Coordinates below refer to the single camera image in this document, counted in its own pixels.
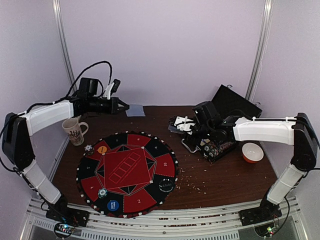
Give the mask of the orange big blind button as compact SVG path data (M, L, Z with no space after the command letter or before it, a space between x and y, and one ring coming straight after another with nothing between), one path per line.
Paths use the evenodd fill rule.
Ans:
M100 154L105 154L108 151L108 148L106 146L100 146L97 151Z

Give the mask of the poker chip stack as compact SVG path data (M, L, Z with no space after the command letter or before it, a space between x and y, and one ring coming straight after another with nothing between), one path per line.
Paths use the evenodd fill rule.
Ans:
M98 191L98 197L99 197L100 199L105 198L107 195L108 195L108 190L107 190L106 188L101 188L101 189Z
M95 150L94 150L94 147L91 145L91 144L87 144L85 147L84 147L84 152L91 156L94 154Z

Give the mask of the clear dealer button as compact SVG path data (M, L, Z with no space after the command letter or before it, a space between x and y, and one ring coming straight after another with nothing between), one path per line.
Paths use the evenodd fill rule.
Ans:
M170 178L163 178L158 184L158 188L163 193L170 193L174 190L174 181Z

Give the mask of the blue small blind button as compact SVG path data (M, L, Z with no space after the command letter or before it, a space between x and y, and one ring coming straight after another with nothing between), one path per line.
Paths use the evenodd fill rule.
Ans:
M108 203L107 203L107 209L110 211L110 212L114 212L114 211L117 211L119 209L120 205L119 205L119 202L117 200L110 200Z

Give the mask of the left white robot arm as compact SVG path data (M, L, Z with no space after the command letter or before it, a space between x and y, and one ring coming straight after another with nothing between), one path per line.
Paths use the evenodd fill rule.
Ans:
M54 205L51 211L61 222L69 221L72 211L63 203L57 203L62 193L39 166L33 136L52 125L85 113L114 115L130 108L113 95L121 84L119 79L109 83L102 96L96 95L97 83L95 78L83 77L79 89L73 95L48 103L36 103L24 112L10 112L4 120L1 147L14 165L12 171L24 178L33 191Z

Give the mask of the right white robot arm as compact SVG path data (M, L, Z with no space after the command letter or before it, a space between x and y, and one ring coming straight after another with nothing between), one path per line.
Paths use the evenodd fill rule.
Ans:
M259 220L268 220L288 193L312 171L318 161L320 143L308 116L299 112L293 117L259 118L234 109L225 118L211 101L193 107L196 124L192 134L208 138L215 144L225 142L258 142L263 146L292 149L291 159L269 188L266 202L256 210Z

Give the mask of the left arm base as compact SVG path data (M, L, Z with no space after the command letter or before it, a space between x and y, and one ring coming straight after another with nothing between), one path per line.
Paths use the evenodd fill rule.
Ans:
M86 227L90 213L85 210L75 208L58 209L55 206L50 206L45 216L48 219L62 222L73 227Z

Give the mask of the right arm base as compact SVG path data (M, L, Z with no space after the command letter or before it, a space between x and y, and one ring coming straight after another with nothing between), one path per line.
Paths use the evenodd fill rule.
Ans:
M280 207L254 207L244 209L239 212L239 218L242 226L255 225L262 222L273 220L275 217L281 217L283 214Z

